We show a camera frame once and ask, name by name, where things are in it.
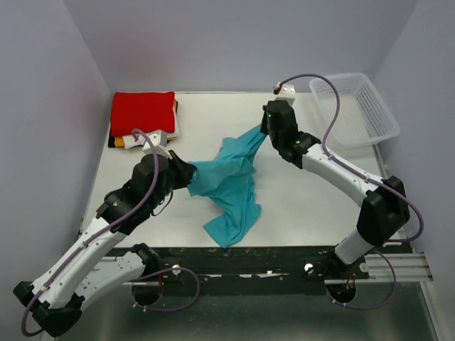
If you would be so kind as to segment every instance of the stack of folded clothes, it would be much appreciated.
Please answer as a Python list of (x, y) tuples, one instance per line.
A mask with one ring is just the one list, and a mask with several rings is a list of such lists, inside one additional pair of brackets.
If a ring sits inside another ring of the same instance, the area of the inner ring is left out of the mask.
[(116, 92), (112, 100), (108, 147), (128, 149), (143, 144), (144, 140), (134, 141), (131, 132), (135, 128), (146, 134), (165, 131), (169, 140), (178, 137), (175, 97), (174, 92)]

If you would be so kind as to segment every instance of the wrinkled fabric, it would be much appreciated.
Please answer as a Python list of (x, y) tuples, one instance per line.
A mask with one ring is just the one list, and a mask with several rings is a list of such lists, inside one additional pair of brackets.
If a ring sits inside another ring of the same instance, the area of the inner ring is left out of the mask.
[(224, 138), (214, 160), (192, 162), (197, 171), (188, 186), (190, 195), (209, 197), (224, 211), (204, 225), (221, 247), (242, 240), (261, 214), (261, 205), (256, 203), (253, 160), (265, 137), (256, 126), (236, 139)]

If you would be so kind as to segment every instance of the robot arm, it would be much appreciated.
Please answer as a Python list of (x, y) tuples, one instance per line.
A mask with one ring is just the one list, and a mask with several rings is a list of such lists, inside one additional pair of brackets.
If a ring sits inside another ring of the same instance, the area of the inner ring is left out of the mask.
[[(340, 242), (329, 255), (328, 271), (336, 271), (352, 264), (374, 247), (382, 246), (410, 218), (407, 205), (396, 196), (379, 186), (365, 181), (346, 167), (331, 160), (315, 136), (298, 130), (295, 113), (289, 100), (276, 99), (264, 105), (261, 132), (269, 134), (273, 147), (286, 161), (300, 169), (306, 169), (326, 179), (342, 190), (360, 207), (357, 229)], [(352, 163), (336, 158), (350, 169), (376, 180), (405, 195), (401, 180), (391, 177), (387, 180), (369, 174)]]
[[(100, 262), (109, 250), (147, 220), (172, 190), (184, 188), (191, 182), (195, 166), (183, 162), (173, 151), (162, 146), (156, 148), (159, 174), (153, 192), (141, 207), (135, 208), (154, 178), (151, 154), (135, 165), (130, 180), (105, 196), (89, 227), (54, 266), (35, 281), (23, 281), (15, 287), (16, 297), (51, 336), (57, 337), (69, 330), (82, 311), (106, 292), (160, 269), (158, 255), (145, 244), (133, 246), (115, 261)], [(134, 214), (118, 220), (132, 210)]]

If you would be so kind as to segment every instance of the white plastic basket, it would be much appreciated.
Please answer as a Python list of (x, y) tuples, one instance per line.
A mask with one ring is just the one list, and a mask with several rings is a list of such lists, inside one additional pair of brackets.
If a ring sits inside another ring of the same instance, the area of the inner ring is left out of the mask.
[[(367, 76), (343, 73), (327, 78), (340, 95), (340, 114), (331, 130), (339, 148), (373, 145), (400, 133), (397, 121)], [(310, 89), (328, 126), (335, 115), (335, 94), (317, 78), (310, 81)]]

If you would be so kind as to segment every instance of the folded garment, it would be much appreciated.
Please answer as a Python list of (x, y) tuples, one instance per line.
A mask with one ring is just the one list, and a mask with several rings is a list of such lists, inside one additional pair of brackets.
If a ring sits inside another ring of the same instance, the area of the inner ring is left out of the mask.
[(256, 126), (236, 139), (223, 139), (214, 160), (192, 162), (197, 170), (188, 186), (190, 195), (209, 197), (224, 210), (204, 225), (221, 247), (239, 242), (261, 214), (261, 205), (256, 203), (253, 160), (264, 139)]
[[(177, 122), (177, 109), (178, 109), (178, 101), (175, 99), (173, 101), (173, 115), (174, 115), (174, 132), (171, 134), (167, 134), (168, 141), (175, 140), (177, 137), (180, 136), (180, 130), (178, 128)], [(120, 137), (115, 137), (112, 135), (112, 130), (109, 130), (109, 138), (107, 140), (107, 146), (109, 148), (125, 148), (130, 149), (135, 146), (143, 146), (144, 139), (140, 139), (138, 141), (134, 140), (134, 137), (130, 134)]]
[(114, 137), (130, 135), (138, 128), (149, 133), (175, 131), (173, 92), (116, 92), (112, 99), (111, 131)]

